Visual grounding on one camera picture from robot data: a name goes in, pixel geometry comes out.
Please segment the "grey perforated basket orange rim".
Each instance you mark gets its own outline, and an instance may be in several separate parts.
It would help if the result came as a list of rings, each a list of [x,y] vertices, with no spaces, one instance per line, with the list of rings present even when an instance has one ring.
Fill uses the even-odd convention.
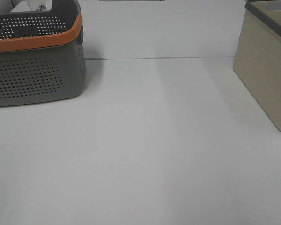
[[[0,107],[73,98],[85,83],[81,7],[0,14]]]

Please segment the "white bottle with green logo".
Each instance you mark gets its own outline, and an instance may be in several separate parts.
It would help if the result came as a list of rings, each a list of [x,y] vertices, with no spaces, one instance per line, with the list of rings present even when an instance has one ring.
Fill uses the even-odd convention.
[[[30,11],[49,11],[52,8],[51,0],[26,0]]]

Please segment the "beige storage bin grey rim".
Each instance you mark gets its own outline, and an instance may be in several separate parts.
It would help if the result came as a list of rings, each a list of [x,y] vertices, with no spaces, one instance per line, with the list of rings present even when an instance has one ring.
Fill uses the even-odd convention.
[[[281,0],[248,0],[233,70],[281,132]]]

